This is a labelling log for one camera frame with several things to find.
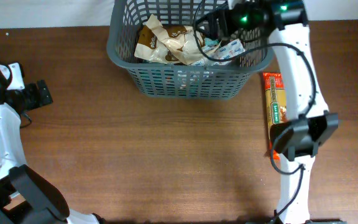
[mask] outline white backdrop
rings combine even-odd
[[[358,19],[358,0],[305,2],[310,20]],[[0,0],[0,28],[106,26],[113,5],[114,0]]]

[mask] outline gray basket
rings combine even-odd
[[[118,66],[126,68],[142,93],[148,96],[202,99],[230,99],[236,96],[248,78],[261,71],[273,59],[270,49],[256,51],[226,66],[185,66],[159,63],[137,63],[134,57],[137,33],[151,14],[165,26],[187,25],[200,0],[119,0],[111,15],[107,52]],[[207,14],[223,0],[206,0],[201,15]],[[252,40],[262,30],[241,33],[242,40]],[[243,43],[251,49],[266,39]]]

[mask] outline wood grain tabletop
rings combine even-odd
[[[341,124],[311,174],[313,219],[358,223],[358,21],[312,22],[319,85]],[[228,101],[149,98],[106,53],[109,27],[0,30],[0,61],[44,79],[54,103],[21,130],[27,162],[70,208],[110,222],[271,217],[280,176],[254,75]],[[278,71],[273,62],[266,71]]]

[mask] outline green led light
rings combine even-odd
[[[244,16],[243,18],[241,18],[241,22],[247,22],[248,21],[248,16]]]

